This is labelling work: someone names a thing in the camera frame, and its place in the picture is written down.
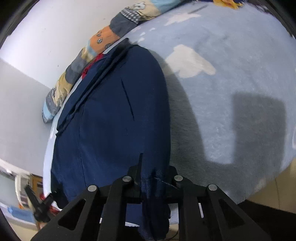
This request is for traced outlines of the light blue cloud bedsheet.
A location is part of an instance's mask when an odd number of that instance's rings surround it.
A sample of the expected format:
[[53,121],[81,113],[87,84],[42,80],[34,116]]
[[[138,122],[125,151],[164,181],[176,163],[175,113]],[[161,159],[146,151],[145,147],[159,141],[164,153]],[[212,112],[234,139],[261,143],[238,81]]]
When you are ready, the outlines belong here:
[[128,32],[82,72],[54,116],[44,160],[51,189],[57,124],[88,70],[122,40],[154,56],[170,108],[169,166],[197,185],[218,185],[239,203],[295,158],[295,38],[262,2],[237,11],[179,4]]

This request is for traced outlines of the patchwork rolled quilt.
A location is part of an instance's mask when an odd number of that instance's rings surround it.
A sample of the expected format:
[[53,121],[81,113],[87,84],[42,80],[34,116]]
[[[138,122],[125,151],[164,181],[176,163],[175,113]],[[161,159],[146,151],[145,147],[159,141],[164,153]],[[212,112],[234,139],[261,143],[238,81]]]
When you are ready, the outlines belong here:
[[112,18],[108,26],[99,30],[88,40],[86,46],[81,49],[76,58],[57,80],[55,86],[47,94],[42,109],[43,122],[49,123],[53,120],[72,87],[81,77],[83,70],[98,55],[102,54],[141,23],[158,17],[182,2],[176,0],[137,1],[131,6],[122,9]]

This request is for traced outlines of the yellow and navy floral garment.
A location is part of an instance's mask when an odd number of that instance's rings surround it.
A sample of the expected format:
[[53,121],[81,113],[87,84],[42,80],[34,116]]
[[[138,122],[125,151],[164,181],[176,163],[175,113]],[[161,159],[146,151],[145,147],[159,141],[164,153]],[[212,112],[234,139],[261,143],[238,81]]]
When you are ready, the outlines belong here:
[[231,9],[239,9],[244,5],[244,3],[236,3],[234,0],[213,0],[213,3],[217,6],[227,7]]

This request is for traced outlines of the navy blue jacket red collar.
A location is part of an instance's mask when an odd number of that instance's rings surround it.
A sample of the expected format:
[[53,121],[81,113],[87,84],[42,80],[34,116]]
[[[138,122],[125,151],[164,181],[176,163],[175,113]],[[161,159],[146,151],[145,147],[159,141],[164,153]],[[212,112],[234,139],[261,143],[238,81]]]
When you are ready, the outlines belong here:
[[164,201],[171,153],[167,85],[147,49],[122,40],[88,70],[57,124],[51,189],[60,208],[90,185],[103,187],[137,166],[142,204],[127,210],[146,240],[169,229]]

